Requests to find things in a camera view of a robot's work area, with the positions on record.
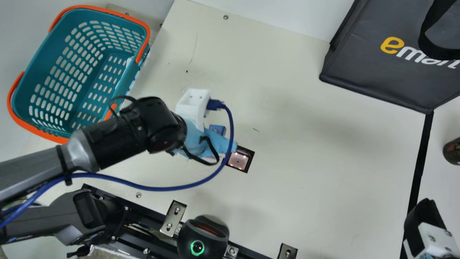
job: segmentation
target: green light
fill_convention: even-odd
[[[193,246],[195,245],[195,243],[199,242],[202,246],[201,250],[199,252],[195,252],[193,250]],[[192,255],[194,256],[199,256],[200,254],[202,254],[204,252],[204,244],[203,242],[201,242],[200,240],[195,240],[193,241],[191,244],[190,244],[190,251],[192,252]]]

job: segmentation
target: light blue cloth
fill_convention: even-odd
[[[207,141],[203,140],[200,143],[201,136],[209,137],[217,153],[221,154],[221,153],[227,152],[227,149],[229,147],[229,142],[230,142],[229,139],[219,135],[218,133],[212,130],[206,129],[206,128],[204,129],[204,132],[202,132],[195,127],[195,124],[193,124],[193,122],[187,119],[184,119],[184,121],[185,121],[185,124],[187,125],[187,137],[185,138],[184,145],[190,153],[200,158],[206,158],[206,157],[213,158],[214,157],[211,149],[209,148]],[[237,146],[238,146],[238,143],[234,140],[231,151],[235,152]],[[185,156],[186,158],[189,158],[183,150],[174,149],[172,152],[174,154],[181,154]]]

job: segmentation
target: blue connector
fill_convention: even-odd
[[[222,101],[209,99],[206,105],[206,110],[217,111],[218,109],[222,109],[224,106],[225,104]]]

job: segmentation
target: blue cable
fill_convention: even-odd
[[[230,142],[229,142],[229,147],[227,149],[227,153],[225,153],[224,160],[222,160],[222,163],[219,165],[219,167],[216,169],[216,171],[214,173],[212,173],[210,176],[208,176],[208,177],[206,177],[206,178],[204,178],[202,180],[199,180],[199,181],[193,182],[193,183],[189,183],[189,184],[185,184],[185,185],[179,185],[179,186],[150,187],[150,186],[144,186],[144,185],[140,185],[140,184],[137,184],[137,183],[133,183],[133,182],[130,182],[130,181],[127,181],[127,180],[119,179],[119,178],[116,178],[116,177],[112,177],[112,176],[101,175],[101,174],[75,173],[75,174],[72,174],[71,176],[72,176],[72,178],[87,177],[87,178],[104,179],[104,180],[109,180],[109,181],[125,184],[125,185],[133,187],[133,188],[137,188],[137,189],[141,189],[141,190],[145,190],[145,191],[154,191],[154,192],[178,191],[178,190],[184,190],[184,189],[188,189],[188,188],[193,188],[193,187],[196,187],[198,185],[204,184],[204,183],[210,181],[211,179],[213,179],[214,177],[216,177],[217,174],[219,174],[219,172],[227,164],[227,161],[229,160],[230,155],[231,155],[231,148],[233,146],[233,134],[234,134],[234,132],[233,132],[234,131],[234,129],[233,129],[233,117],[232,117],[230,109],[225,104],[222,104],[221,108],[225,109],[227,111],[228,116],[229,116],[229,121],[230,121]],[[17,217],[19,217],[19,215],[21,215],[21,213],[23,213],[24,210],[26,210],[29,206],[31,206],[34,203],[34,201],[37,200],[38,197],[40,197],[47,190],[49,190],[51,187],[53,187],[54,185],[56,185],[56,184],[58,184],[58,183],[60,183],[62,181],[64,181],[64,177],[59,177],[59,178],[56,178],[56,179],[52,180],[51,182],[49,182],[46,185],[44,185],[43,187],[41,187],[37,192],[34,193],[34,195],[32,195],[30,198],[28,198],[23,204],[15,206],[15,207],[12,207],[12,208],[9,208],[6,211],[2,212],[2,215],[6,215],[9,212],[12,212],[14,209],[17,208],[16,211],[14,211],[11,215],[9,215],[9,217],[7,217],[5,220],[3,220],[0,223],[0,229],[4,228],[6,225],[8,225],[13,220],[15,220]]]

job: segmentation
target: emart logo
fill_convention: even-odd
[[[404,57],[405,60],[412,60],[416,63],[422,62],[425,65],[447,65],[448,68],[455,69],[460,64],[460,60],[437,60],[426,57],[421,51],[413,47],[404,46],[404,41],[396,37],[388,37],[380,46],[380,49],[388,54],[396,54],[397,57]]]

